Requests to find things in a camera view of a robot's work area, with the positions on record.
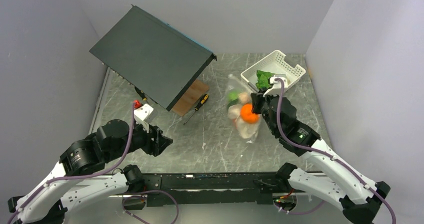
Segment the green lettuce head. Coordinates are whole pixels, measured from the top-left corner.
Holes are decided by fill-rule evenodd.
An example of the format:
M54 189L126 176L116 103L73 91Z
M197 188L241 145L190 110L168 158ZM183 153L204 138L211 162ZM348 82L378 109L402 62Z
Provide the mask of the green lettuce head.
M256 77L257 82L255 83L255 86L258 90L266 88L268 89L270 87L269 79L273 77L275 74L271 72L266 72L262 70L256 71Z

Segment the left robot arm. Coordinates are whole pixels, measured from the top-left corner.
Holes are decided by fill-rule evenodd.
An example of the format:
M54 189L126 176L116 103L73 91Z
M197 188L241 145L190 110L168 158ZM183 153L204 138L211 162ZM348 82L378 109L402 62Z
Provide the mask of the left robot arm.
M157 126L114 119L84 139L73 142L60 156L52 171L36 188L8 201L10 224L61 224L73 210L94 204L102 198L145 190L145 181L136 165L128 165L111 177L102 179L113 168L106 164L123 162L127 154L143 150L160 155L173 143ZM75 186L86 179L98 181L85 188Z

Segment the small brown mushroom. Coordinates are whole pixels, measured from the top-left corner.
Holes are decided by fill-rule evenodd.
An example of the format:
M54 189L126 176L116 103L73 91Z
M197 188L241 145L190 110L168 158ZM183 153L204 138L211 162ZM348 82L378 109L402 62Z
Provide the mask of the small brown mushroom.
M240 104L245 105L248 103L251 103L252 99L251 99L251 95L247 92L242 92L238 95L238 101L240 102Z

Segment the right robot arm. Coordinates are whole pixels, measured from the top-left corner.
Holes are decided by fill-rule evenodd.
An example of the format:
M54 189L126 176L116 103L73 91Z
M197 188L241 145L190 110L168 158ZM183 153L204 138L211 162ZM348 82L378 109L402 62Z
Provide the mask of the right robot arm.
M391 188L355 170L332 150L310 126L297 120L297 110L282 96L251 93L252 112L261 115L272 135L289 152L319 167L330 179L309 176L306 171L283 164L275 175L276 187L287 192L302 190L338 208L353 224L373 223L381 205L388 209L392 223L396 215L386 201Z

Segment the white plastic basket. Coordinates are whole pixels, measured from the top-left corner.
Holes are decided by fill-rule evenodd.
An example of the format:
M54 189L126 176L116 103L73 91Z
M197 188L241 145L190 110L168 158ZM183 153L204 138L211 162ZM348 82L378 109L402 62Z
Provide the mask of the white plastic basket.
M286 91L294 86L300 78L306 73L306 70L300 65L291 66L286 62L286 55L279 50L275 50L243 71L240 76L252 88L256 88L256 71L262 70L274 73L278 76L284 76L288 79Z

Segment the green lime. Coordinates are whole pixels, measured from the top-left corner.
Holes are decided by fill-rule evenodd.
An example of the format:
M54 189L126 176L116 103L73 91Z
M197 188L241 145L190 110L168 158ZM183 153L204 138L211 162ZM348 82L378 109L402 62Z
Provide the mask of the green lime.
M227 105L233 106L239 103L239 92L231 91L227 95Z

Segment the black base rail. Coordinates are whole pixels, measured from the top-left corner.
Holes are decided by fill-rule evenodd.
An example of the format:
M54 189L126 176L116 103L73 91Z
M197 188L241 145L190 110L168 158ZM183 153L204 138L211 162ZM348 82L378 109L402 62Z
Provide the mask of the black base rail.
M177 202L191 204L256 203L270 205L280 196L293 196L294 189L279 181L274 172L239 173L144 173L143 183L124 194L147 191L147 207Z

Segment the orange tangerine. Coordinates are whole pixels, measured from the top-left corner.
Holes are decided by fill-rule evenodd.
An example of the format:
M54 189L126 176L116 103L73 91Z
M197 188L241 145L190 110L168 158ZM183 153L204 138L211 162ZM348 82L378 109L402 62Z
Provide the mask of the orange tangerine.
M240 110L240 117L248 124L255 124L260 119L259 114L253 113L253 105L251 103L242 106Z

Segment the yellow black screwdriver right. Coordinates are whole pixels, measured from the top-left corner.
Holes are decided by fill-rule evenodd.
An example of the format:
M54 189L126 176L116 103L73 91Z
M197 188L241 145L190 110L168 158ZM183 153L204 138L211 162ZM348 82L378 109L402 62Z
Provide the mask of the yellow black screwdriver right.
M194 111L189 115L189 117L186 119L186 121L183 123L183 125L185 125L190 120L190 118L195 114L195 112L198 112L204 106L204 104L208 101L208 99L209 99L209 95L208 94L204 94L200 98L199 102L194 107Z

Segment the yellow black screwdriver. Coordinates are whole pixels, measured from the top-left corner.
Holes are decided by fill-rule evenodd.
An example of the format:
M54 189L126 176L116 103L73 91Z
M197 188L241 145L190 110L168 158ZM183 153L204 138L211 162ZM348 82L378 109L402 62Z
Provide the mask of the yellow black screwdriver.
M134 87L134 89L135 89L136 93L140 96L141 101L143 103L148 103L147 96L140 89L138 89L137 87Z
M183 125L185 125L190 120L190 118L195 114L195 112L198 112L204 106L204 104L208 101L208 99L209 99L209 95L208 94L204 94L200 98L199 102L194 107L194 111L189 115L189 117L186 119L186 121L183 123Z

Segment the dark grey server chassis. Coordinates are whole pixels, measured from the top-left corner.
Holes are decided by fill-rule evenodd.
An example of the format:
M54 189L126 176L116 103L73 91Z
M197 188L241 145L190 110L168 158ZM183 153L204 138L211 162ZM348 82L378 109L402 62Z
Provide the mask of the dark grey server chassis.
M217 58L213 51L135 5L90 53L167 111Z

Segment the clear zip top bag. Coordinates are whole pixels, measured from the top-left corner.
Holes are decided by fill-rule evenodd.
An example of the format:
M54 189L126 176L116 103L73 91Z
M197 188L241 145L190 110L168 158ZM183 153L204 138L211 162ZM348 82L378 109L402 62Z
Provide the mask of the clear zip top bag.
M240 139L253 143L259 133L261 117L253 113L251 94L254 90L245 82L230 74L226 83L226 115Z

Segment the brown wooden board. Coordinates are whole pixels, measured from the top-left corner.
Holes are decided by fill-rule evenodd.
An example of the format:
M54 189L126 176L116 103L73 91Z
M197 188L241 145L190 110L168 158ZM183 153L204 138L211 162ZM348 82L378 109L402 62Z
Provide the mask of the brown wooden board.
M200 97L206 94L209 89L210 87L207 84L196 79L171 109L172 112L183 117L196 105Z

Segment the yellow black screwdriver left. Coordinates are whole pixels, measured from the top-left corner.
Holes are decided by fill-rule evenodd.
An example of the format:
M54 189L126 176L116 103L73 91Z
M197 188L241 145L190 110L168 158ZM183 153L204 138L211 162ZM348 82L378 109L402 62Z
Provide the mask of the yellow black screwdriver left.
M140 89L138 89L137 87L134 87L134 89L135 89L136 93L140 96L141 101L143 103L148 103L147 96Z

